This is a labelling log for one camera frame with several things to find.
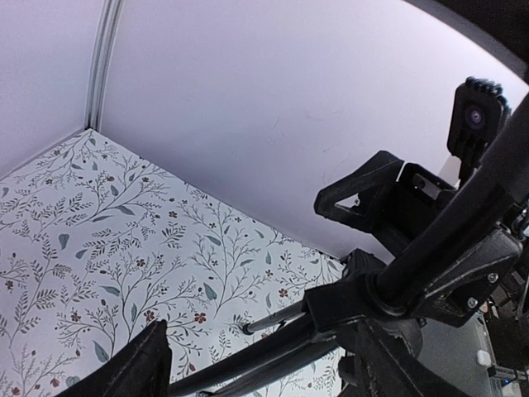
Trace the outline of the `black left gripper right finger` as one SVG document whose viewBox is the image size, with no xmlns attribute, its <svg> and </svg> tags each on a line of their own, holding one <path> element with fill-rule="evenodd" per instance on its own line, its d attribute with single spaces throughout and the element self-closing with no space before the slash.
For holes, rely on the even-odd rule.
<svg viewBox="0 0 529 397">
<path fill-rule="evenodd" d="M 355 374 L 359 396 L 461 396 L 463 392 L 404 351 L 377 323 L 358 327 Z"/>
</svg>

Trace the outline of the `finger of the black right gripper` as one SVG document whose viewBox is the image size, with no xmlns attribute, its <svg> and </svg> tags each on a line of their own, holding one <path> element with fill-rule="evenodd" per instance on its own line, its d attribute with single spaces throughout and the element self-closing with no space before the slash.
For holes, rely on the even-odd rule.
<svg viewBox="0 0 529 397">
<path fill-rule="evenodd" d="M 523 245 L 497 227 L 422 288 L 408 311 L 452 327 L 464 325 L 518 262 Z"/>
<path fill-rule="evenodd" d="M 371 232 L 388 201 L 403 160 L 378 151 L 353 173 L 320 190 L 315 214 L 362 232 Z"/>
</svg>

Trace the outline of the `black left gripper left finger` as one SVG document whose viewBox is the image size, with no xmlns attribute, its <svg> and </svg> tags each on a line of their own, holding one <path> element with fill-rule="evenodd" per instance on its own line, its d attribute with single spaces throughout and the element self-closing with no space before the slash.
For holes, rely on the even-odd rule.
<svg viewBox="0 0 529 397">
<path fill-rule="evenodd" d="M 167 396 L 172 351 L 167 322 L 154 321 L 109 362 L 61 392 L 63 397 Z"/>
</svg>

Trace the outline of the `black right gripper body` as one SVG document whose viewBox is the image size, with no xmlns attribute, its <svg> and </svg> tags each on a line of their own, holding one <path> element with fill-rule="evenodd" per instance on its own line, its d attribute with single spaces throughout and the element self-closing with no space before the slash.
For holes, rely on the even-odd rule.
<svg viewBox="0 0 529 397">
<path fill-rule="evenodd" d="M 407 163 L 383 201 L 374 237 L 399 256 L 424 232 L 455 196 L 457 189 L 422 166 Z"/>
</svg>

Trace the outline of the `black music stand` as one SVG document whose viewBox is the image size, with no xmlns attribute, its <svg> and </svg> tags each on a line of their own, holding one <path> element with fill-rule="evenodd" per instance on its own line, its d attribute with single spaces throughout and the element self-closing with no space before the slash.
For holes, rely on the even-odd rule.
<svg viewBox="0 0 529 397">
<path fill-rule="evenodd" d="M 417 359 L 427 318 L 412 318 L 408 311 L 422 288 L 497 227 L 523 245 L 517 263 L 527 254 L 527 101 L 512 110 L 470 179 L 454 187 L 455 196 L 437 218 L 391 263 L 352 251 L 337 282 L 309 289 L 300 303 L 243 327 L 251 334 L 272 326 L 273 334 L 171 384 L 168 395 L 246 395 L 342 348 L 342 394 L 359 396 L 355 353 L 365 321 L 377 323 Z"/>
</svg>

